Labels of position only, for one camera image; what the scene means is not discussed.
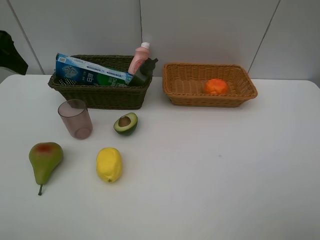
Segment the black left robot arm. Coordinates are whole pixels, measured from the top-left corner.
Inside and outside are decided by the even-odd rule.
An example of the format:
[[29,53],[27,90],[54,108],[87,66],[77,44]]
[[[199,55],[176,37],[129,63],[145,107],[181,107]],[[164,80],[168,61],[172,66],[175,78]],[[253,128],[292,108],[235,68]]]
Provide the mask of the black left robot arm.
[[18,53],[11,35],[4,30],[0,31],[0,67],[20,75],[25,75],[29,67]]

